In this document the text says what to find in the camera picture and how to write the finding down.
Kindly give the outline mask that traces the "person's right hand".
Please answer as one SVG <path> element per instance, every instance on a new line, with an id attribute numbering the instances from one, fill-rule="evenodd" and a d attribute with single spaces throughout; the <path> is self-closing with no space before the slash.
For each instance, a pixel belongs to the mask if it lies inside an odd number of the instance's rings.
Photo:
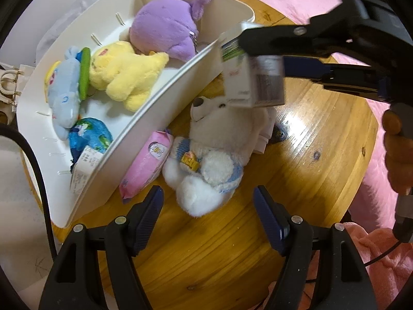
<path id="1" fill-rule="evenodd" d="M 395 192 L 408 195 L 413 184 L 412 139 L 400 135 L 402 122 L 390 110 L 384 112 L 382 126 L 385 131 L 385 164 L 388 170 L 388 181 Z"/>

